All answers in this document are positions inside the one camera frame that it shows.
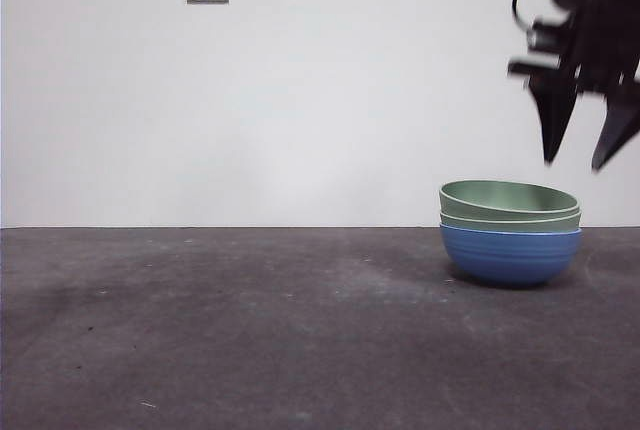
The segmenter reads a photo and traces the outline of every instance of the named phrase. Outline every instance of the white wall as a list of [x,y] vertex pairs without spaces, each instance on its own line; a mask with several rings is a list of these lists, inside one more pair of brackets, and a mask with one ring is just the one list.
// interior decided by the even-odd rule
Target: white wall
[[2,3],[5,227],[435,225],[475,177],[640,223],[640,141],[590,171],[601,101],[545,167],[510,0]]

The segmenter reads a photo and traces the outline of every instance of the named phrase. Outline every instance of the floor surface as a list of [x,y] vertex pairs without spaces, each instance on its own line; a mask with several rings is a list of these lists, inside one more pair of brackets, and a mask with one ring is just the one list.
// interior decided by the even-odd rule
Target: floor surface
[[640,422],[640,230],[529,290],[434,229],[2,232],[6,430]]

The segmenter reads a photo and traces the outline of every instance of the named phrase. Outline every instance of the bowl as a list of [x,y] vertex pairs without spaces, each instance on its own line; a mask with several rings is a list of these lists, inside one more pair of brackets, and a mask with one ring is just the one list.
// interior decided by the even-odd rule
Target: bowl
[[466,228],[468,230],[486,230],[494,232],[518,232],[518,233],[549,233],[549,232],[572,232],[580,227],[580,217],[582,213],[562,218],[552,218],[546,220],[475,220],[471,218],[452,217],[445,213],[440,213],[440,220],[445,225],[456,228]]
[[451,259],[481,280],[535,285],[566,269],[578,251],[582,231],[561,233],[489,232],[440,226]]
[[547,220],[575,215],[575,197],[552,188],[493,180],[464,180],[440,189],[442,212],[488,221]]

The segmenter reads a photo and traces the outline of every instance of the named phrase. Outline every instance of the robotic arm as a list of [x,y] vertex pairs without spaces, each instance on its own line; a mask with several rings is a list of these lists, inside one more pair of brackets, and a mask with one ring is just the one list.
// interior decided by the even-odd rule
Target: robotic arm
[[[509,74],[528,77],[540,115],[544,158],[553,162],[578,95],[603,95],[607,117],[593,155],[600,170],[640,131],[640,0],[554,0],[569,12],[559,25],[526,28],[530,52],[559,57],[557,67],[512,60]],[[514,17],[518,16],[513,0]]]

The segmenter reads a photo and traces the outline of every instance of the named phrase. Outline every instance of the blue bowl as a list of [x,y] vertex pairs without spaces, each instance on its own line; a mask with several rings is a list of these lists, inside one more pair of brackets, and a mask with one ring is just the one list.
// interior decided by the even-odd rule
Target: blue bowl
[[581,230],[567,233],[513,233],[440,225],[451,259],[482,280],[535,285],[569,266],[580,246]]

